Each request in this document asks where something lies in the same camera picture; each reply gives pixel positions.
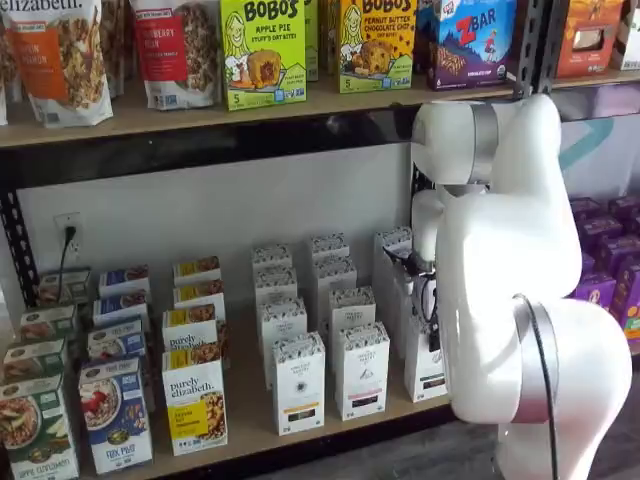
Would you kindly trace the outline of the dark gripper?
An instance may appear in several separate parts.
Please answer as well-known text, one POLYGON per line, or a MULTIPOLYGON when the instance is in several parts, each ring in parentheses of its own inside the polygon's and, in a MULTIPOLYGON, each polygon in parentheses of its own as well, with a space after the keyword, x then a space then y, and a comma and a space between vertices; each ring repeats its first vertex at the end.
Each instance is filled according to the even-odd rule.
MULTIPOLYGON (((424 260, 413 249, 409 251, 383 248, 386 256, 408 277, 430 277, 434 275, 434 262, 424 260)), ((430 352, 440 350, 440 334, 438 320, 429 321, 427 325, 427 342, 430 352)))

